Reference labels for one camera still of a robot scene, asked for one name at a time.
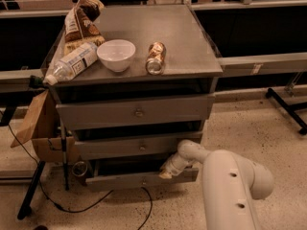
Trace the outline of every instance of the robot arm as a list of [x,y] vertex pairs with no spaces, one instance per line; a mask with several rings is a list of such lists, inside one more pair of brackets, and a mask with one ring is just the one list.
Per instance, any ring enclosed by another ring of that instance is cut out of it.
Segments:
[[208,151],[183,140],[160,176],[180,174],[194,161],[203,164],[202,190],[208,230],[260,230],[253,199],[272,193],[273,176],[264,166],[227,150]]

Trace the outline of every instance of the cardboard box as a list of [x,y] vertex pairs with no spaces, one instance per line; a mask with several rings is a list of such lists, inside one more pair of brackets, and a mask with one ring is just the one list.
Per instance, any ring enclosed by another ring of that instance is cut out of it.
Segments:
[[[57,135],[59,126],[59,114],[56,104],[48,90],[35,96],[29,105],[27,114],[21,124],[16,139],[13,140],[11,148],[19,146],[32,140],[37,157],[45,162],[62,162],[61,138]],[[75,139],[66,138],[66,155],[68,163],[80,160],[76,149]]]

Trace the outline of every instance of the plastic bottle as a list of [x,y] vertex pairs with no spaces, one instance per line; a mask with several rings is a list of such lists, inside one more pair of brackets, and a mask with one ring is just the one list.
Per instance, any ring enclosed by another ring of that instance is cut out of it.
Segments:
[[54,85],[59,81],[70,81],[97,60],[97,46],[93,42],[86,42],[79,48],[60,59],[54,67],[53,73],[45,80]]

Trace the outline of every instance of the drawer handle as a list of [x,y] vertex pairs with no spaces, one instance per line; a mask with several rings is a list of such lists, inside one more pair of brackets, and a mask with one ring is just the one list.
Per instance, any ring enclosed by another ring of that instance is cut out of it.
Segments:
[[138,118],[141,118],[144,116],[144,112],[141,109],[136,109],[134,115]]

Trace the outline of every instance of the gray cabinet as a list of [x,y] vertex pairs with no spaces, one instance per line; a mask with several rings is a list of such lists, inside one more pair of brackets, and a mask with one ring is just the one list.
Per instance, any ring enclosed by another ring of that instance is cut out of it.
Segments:
[[[156,29],[160,23],[167,26],[161,32]],[[201,141],[214,103],[215,78],[222,74],[193,13],[182,5],[110,7],[96,25],[106,40],[135,44],[130,68],[113,73],[97,61],[75,79],[50,86],[82,160],[92,166],[88,187],[102,191],[195,181],[196,168],[170,180],[158,176],[178,141]],[[156,40],[167,47],[160,76],[145,69],[148,47]]]

